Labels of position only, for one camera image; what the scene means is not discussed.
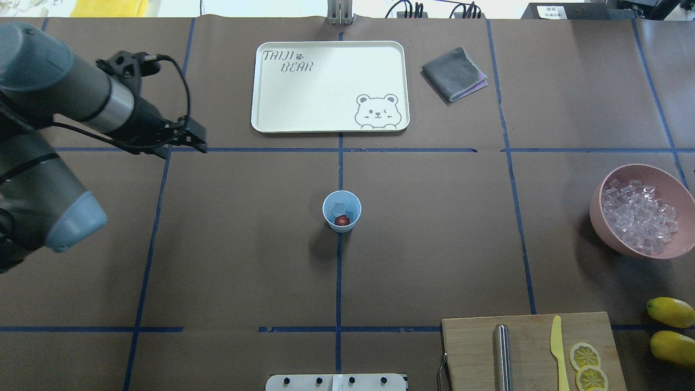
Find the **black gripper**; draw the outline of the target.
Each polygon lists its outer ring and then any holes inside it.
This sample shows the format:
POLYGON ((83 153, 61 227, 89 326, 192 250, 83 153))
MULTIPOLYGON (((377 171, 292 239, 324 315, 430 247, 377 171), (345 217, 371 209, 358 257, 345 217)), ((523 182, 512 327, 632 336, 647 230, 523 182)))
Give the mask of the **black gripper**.
POLYGON ((166 159, 168 145, 194 148, 207 153, 206 129, 191 117, 177 122, 167 121, 159 109, 143 97, 136 97, 134 108, 126 122, 117 129, 117 141, 145 154, 166 159))

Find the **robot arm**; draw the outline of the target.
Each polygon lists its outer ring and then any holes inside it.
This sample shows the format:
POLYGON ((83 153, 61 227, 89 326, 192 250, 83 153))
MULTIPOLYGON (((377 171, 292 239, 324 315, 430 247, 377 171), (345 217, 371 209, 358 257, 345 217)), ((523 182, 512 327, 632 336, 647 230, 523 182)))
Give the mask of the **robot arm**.
POLYGON ((169 55, 120 51, 93 64, 25 22, 1 27, 2 273, 41 248, 61 253, 108 220, 97 198, 44 135, 77 132, 126 153, 167 157, 169 146, 206 153, 206 129, 191 117, 184 72, 169 55), (186 113, 171 121, 141 94, 162 62, 174 65, 186 113))

